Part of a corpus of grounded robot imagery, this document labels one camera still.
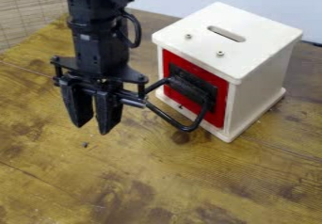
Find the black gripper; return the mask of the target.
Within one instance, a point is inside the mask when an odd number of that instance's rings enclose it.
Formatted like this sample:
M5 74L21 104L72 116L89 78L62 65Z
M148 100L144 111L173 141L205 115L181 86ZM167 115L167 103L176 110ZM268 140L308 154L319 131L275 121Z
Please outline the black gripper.
M128 66L129 49L138 47L126 32L114 30L73 33L74 56L54 56L53 82L60 86L62 102L73 125L80 128L93 117L96 104L98 132L106 135L118 124L122 105L145 106L147 77Z

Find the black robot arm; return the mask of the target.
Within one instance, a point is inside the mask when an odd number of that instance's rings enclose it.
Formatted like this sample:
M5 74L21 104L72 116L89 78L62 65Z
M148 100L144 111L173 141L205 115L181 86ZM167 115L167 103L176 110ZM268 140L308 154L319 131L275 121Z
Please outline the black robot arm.
M128 66L141 28L125 11L133 0L66 0L74 56L53 56L53 84L74 126L96 120L101 134L118 124L121 109L143 105L148 78Z

